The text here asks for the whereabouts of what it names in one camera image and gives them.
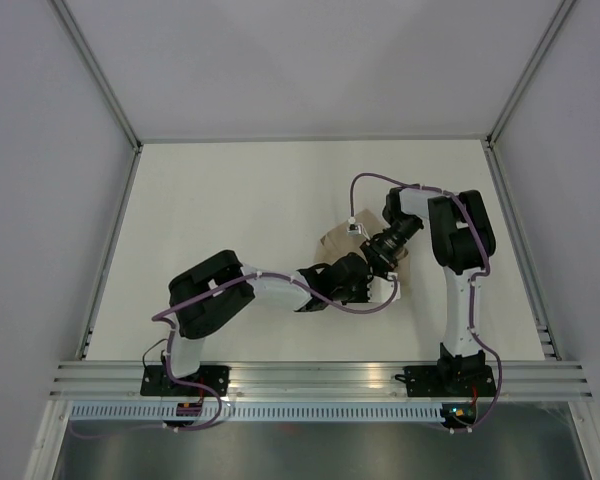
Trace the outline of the left aluminium frame post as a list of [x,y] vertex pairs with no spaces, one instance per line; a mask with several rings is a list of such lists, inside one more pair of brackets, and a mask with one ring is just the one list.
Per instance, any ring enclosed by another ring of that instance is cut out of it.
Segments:
[[100,62],[94,54],[69,3],[65,0],[49,0],[48,4],[62,25],[62,28],[65,30],[69,41],[94,82],[96,89],[102,97],[115,123],[123,133],[132,150],[134,152],[139,151],[142,147],[142,141],[139,139],[135,129],[129,121],[124,108],[107,79]]

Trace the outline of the right aluminium frame post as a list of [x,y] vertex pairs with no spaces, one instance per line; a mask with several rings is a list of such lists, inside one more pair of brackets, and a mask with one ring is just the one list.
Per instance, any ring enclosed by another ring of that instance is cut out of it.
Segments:
[[513,199],[513,193],[507,179],[506,169],[499,152],[499,145],[515,113],[522,105],[549,54],[559,39],[574,10],[578,6],[575,0],[560,1],[547,26],[534,47],[529,59],[508,95],[503,108],[493,126],[481,140],[482,149],[494,184],[499,207],[504,217],[509,239],[511,240],[518,270],[521,274],[526,296],[531,307],[540,343],[545,359],[560,362],[559,336],[550,325],[547,301],[541,287],[538,271],[532,258],[522,222]]

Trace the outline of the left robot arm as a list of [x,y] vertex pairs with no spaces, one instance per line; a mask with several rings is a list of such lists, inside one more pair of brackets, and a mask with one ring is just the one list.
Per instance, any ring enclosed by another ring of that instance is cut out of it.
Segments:
[[168,284],[169,306],[183,307],[168,315],[176,332],[165,354],[164,385],[178,396],[192,393],[199,380],[205,339],[248,305],[313,313],[331,303],[367,303],[371,279],[370,267],[356,253],[334,264],[318,263],[284,277],[241,263],[232,250],[209,257]]

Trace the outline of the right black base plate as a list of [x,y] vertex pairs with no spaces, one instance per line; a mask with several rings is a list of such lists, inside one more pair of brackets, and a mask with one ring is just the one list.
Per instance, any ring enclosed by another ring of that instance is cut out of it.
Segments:
[[489,366],[443,374],[435,365],[407,365],[402,375],[410,398],[491,398],[496,394]]

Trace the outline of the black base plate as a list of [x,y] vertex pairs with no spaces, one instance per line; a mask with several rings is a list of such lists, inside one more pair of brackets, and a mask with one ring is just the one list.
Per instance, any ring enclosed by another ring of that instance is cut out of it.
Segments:
[[410,398],[491,398],[496,394],[489,366],[443,374],[435,365],[407,365],[402,375]]
[[171,380],[164,365],[149,365],[144,368],[140,385],[143,397],[211,397],[211,393],[190,383],[204,385],[219,396],[227,394],[229,367],[224,365],[203,365],[195,373],[182,378],[187,385]]

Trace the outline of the aluminium front rail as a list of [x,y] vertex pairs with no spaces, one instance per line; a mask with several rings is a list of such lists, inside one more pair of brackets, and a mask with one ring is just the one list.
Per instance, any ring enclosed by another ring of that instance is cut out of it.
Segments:
[[[400,402],[407,387],[395,379],[399,362],[229,362],[226,395],[251,402]],[[66,400],[136,400],[144,382],[139,361],[67,361],[58,365],[49,397]],[[593,399],[576,362],[503,364],[505,402],[579,402]]]

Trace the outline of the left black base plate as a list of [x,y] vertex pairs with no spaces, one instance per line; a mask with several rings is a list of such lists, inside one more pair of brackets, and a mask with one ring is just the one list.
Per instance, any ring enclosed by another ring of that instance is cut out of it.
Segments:
[[190,383],[204,385],[219,396],[227,394],[229,367],[224,365],[203,365],[195,373],[182,378],[187,385],[171,380],[164,365],[149,365],[144,368],[140,385],[143,397],[211,397],[211,393]]

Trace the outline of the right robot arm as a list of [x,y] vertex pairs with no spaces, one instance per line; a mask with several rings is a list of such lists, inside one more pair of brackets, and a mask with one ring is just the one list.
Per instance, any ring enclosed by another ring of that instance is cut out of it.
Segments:
[[481,194],[434,188],[395,187],[382,216],[388,227],[365,241],[361,250],[376,277],[396,271],[398,251],[425,224],[446,284],[446,327],[434,365],[407,365],[395,379],[410,398],[493,397],[498,392],[486,356],[495,351],[480,339],[482,279],[490,274],[495,235]]

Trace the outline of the aluminium frame post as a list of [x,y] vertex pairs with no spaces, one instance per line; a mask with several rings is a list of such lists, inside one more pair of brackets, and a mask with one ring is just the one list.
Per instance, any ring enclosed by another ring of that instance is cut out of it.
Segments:
[[62,28],[65,30],[69,41],[94,82],[96,89],[102,97],[115,123],[123,133],[132,150],[134,152],[139,151],[142,147],[142,141],[139,139],[135,129],[129,121],[124,108],[107,79],[100,62],[94,54],[69,3],[65,0],[49,0],[48,4],[62,25]]
[[508,95],[503,108],[493,126],[481,140],[482,149],[494,184],[499,207],[504,217],[509,239],[511,240],[518,270],[521,274],[526,296],[531,307],[540,343],[545,359],[560,362],[559,336],[550,325],[547,301],[541,287],[538,271],[532,258],[522,222],[513,199],[513,193],[507,179],[506,169],[499,152],[499,145],[515,113],[522,105],[549,54],[559,39],[574,10],[578,6],[575,0],[560,1],[547,26],[534,47],[529,59]]

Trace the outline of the beige cloth napkin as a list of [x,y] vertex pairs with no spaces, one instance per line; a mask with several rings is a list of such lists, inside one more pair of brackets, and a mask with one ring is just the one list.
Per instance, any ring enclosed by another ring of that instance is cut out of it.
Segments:
[[[361,257],[364,257],[360,250],[360,245],[365,240],[370,239],[373,235],[381,232],[387,227],[386,222],[380,220],[369,209],[358,211],[355,214],[355,218],[364,224],[368,237],[349,236],[347,234],[347,221],[345,221],[329,230],[319,239],[314,255],[315,263],[327,263],[331,265],[336,260],[349,253],[356,253]],[[405,251],[400,254],[398,267],[394,272],[398,274],[402,298],[402,290],[407,291],[410,283],[410,258],[407,247],[405,248]],[[370,302],[354,304],[380,305]]]

